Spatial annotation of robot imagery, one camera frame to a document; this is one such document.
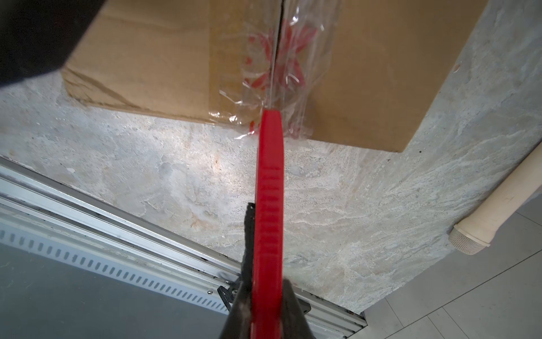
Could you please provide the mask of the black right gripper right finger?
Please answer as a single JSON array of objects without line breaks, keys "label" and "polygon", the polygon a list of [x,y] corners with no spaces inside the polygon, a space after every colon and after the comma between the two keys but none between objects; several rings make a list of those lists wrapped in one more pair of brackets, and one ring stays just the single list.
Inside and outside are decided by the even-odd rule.
[{"label": "black right gripper right finger", "polygon": [[314,339],[288,279],[282,281],[281,324],[283,339]]}]

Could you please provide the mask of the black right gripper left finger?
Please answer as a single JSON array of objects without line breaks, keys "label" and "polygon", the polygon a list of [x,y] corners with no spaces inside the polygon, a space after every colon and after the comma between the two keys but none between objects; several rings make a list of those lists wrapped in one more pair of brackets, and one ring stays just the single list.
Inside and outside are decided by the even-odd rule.
[{"label": "black right gripper left finger", "polygon": [[218,294],[229,312],[220,339],[251,337],[251,293],[252,282],[241,281],[236,295],[224,287],[218,288]]}]

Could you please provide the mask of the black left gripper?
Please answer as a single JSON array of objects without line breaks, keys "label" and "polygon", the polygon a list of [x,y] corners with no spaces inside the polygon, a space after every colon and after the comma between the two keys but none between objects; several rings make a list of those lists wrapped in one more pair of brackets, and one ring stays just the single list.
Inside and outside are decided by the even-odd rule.
[{"label": "black left gripper", "polygon": [[2,1],[1,86],[62,68],[103,4],[103,0]]}]

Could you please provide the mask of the red utility knife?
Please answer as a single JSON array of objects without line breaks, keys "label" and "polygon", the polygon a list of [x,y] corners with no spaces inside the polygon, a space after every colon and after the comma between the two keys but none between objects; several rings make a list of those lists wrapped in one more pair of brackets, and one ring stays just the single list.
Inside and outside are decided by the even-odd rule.
[{"label": "red utility knife", "polygon": [[282,117],[277,110],[265,110],[256,164],[251,339],[281,337],[284,189]]}]

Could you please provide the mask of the brown cardboard express box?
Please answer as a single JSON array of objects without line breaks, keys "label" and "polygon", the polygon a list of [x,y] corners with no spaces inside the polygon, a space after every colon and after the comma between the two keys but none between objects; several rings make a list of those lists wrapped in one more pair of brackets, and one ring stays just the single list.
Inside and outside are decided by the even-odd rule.
[{"label": "brown cardboard express box", "polygon": [[86,105],[401,152],[485,1],[107,1],[62,69]]}]

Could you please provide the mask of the wooden rolling pin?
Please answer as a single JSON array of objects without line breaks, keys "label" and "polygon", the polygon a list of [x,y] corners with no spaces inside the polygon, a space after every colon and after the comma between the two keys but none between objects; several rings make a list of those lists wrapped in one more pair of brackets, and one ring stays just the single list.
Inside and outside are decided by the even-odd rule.
[{"label": "wooden rolling pin", "polygon": [[463,254],[489,247],[501,225],[541,186],[541,145],[488,198],[451,229],[448,240]]}]

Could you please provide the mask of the aluminium mounting rail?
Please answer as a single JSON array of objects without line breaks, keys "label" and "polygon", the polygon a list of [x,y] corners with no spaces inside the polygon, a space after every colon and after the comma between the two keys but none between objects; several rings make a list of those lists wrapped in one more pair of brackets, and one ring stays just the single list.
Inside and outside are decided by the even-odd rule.
[{"label": "aluminium mounting rail", "polygon": [[[1,160],[1,337],[220,338],[218,294],[252,282],[234,261]],[[351,338],[363,314],[293,287],[314,338]]]}]

